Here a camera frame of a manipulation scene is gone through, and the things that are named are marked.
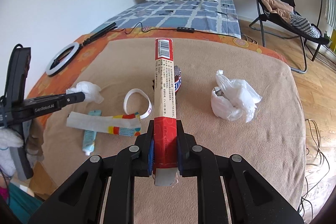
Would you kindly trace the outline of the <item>gloved left hand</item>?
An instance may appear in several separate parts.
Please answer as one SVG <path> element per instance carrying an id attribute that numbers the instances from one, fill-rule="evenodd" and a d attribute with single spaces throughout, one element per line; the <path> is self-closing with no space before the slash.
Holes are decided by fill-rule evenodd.
<path id="1" fill-rule="evenodd" d="M 6 177 L 12 178 L 16 172 L 15 164 L 12 159 L 10 148 L 19 148 L 23 145 L 23 139 L 19 133 L 10 129 L 1 127 L 0 149 L 1 149 L 1 171 Z"/>

